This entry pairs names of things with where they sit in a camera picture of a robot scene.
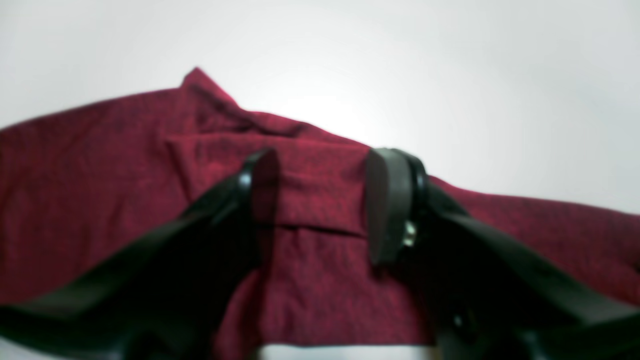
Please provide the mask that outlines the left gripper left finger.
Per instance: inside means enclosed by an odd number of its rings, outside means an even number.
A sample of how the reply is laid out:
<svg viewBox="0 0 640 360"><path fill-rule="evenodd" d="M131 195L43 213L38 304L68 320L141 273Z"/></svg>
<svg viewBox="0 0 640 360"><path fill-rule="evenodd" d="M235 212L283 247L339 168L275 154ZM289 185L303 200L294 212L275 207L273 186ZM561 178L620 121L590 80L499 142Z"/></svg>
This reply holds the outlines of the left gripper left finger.
<svg viewBox="0 0 640 360"><path fill-rule="evenodd" d="M211 337L261 262L280 187L278 153L54 291L1 307L3 360L210 360Z"/></svg>

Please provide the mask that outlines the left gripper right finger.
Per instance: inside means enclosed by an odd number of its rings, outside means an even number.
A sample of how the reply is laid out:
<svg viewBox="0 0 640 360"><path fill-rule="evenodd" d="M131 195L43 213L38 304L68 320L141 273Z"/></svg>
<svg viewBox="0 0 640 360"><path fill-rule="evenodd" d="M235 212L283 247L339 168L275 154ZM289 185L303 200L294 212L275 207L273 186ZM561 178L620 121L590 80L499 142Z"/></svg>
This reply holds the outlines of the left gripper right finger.
<svg viewBox="0 0 640 360"><path fill-rule="evenodd" d="M639 308L472 217L395 148L365 160L368 254L427 312L444 360L637 360Z"/></svg>

